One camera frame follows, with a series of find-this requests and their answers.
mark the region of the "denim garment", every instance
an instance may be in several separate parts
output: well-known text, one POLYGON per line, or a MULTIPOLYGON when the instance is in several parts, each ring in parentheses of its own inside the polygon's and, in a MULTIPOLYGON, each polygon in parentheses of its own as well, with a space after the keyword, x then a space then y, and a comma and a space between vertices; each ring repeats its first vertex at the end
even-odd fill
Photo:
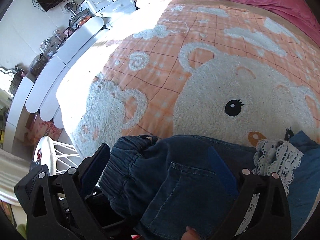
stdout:
POLYGON ((237 198, 236 180, 252 170, 255 148, 176 135, 125 136, 113 146, 100 187, 113 210, 140 222, 146 240, 180 240, 186 226, 208 237, 237 198))

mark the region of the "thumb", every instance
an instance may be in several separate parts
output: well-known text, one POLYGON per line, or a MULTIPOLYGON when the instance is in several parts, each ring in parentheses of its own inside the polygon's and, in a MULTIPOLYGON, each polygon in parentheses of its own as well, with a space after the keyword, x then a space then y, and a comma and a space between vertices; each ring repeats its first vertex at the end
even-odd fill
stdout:
POLYGON ((186 232, 183 234, 181 240, 200 240, 200 236, 196 232, 195 229, 187 226, 186 227, 186 232))

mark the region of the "bear eye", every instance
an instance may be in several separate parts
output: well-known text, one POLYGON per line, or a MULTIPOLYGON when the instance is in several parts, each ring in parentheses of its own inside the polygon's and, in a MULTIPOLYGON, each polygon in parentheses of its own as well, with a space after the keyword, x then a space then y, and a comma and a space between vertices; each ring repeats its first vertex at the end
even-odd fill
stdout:
POLYGON ((227 115, 229 116, 237 116, 241 112, 241 107, 244 106, 242 102, 240 102, 241 99, 239 100, 231 100, 229 101, 225 108, 224 111, 226 112, 227 115))

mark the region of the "blue fabric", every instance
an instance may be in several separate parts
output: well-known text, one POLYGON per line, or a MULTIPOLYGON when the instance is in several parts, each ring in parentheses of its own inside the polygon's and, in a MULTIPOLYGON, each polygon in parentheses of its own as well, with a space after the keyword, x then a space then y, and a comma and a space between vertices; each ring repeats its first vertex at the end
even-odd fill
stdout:
POLYGON ((304 154, 289 185, 288 203, 294 237, 306 221, 320 189, 320 145, 303 131, 291 137, 289 142, 304 154))
POLYGON ((239 172, 254 168, 255 148, 188 135, 156 141, 120 138, 101 189, 115 212, 140 220, 135 229, 147 240, 180 240, 187 225, 207 238, 238 195, 239 172))

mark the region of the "bed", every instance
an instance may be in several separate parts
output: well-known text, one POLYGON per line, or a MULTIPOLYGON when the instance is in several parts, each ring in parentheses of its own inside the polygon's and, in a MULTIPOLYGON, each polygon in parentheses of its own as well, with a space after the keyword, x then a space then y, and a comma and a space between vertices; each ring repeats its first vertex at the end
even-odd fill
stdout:
POLYGON ((136 5, 57 91, 65 130, 82 157, 140 134, 255 147, 303 130, 320 143, 320 25, 304 0, 136 5))

